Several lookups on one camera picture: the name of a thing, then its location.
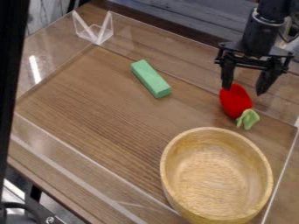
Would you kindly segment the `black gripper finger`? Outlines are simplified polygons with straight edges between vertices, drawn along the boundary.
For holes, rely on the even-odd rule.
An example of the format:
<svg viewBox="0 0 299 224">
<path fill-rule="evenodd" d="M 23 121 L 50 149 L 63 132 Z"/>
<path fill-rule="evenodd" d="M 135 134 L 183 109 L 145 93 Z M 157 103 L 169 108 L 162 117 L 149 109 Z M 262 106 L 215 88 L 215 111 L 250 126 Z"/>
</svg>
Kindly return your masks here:
<svg viewBox="0 0 299 224">
<path fill-rule="evenodd" d="M 265 64 L 259 67 L 261 75 L 257 79 L 257 94 L 262 95 L 271 88 L 278 77 L 283 73 L 283 66 L 281 62 L 273 64 Z"/>
<path fill-rule="evenodd" d="M 234 72 L 237 67 L 234 60 L 226 58 L 221 64 L 221 67 L 222 67 L 221 71 L 222 87 L 226 90 L 230 90 L 234 81 Z"/>
</svg>

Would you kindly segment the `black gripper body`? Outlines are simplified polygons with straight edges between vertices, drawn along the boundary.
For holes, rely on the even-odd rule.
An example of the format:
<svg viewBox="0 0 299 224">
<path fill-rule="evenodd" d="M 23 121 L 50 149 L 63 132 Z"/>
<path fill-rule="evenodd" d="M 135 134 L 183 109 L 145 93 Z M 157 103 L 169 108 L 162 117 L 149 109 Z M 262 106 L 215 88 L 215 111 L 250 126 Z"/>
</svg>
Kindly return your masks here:
<svg viewBox="0 0 299 224">
<path fill-rule="evenodd" d="M 223 67 L 225 63 L 231 61 L 237 67 L 287 72 L 294 56 L 295 54 L 293 52 L 275 46 L 267 54 L 257 54 L 250 52 L 239 41 L 222 42 L 219 43 L 215 63 Z"/>
</svg>

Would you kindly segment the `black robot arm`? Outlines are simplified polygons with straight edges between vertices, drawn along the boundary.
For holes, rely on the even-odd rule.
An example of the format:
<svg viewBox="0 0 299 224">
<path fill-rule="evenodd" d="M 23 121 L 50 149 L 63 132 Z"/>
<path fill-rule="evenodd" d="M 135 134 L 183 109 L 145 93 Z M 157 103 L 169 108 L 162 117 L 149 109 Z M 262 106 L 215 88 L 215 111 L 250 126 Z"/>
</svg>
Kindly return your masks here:
<svg viewBox="0 0 299 224">
<path fill-rule="evenodd" d="M 231 89 L 237 67 L 261 71 L 257 79 L 257 94 L 271 88 L 282 74 L 289 72 L 295 54 L 277 47 L 286 19 L 295 22 L 299 0 L 259 0 L 253 8 L 243 35 L 237 42 L 219 43 L 215 63 L 221 66 L 222 87 Z"/>
</svg>

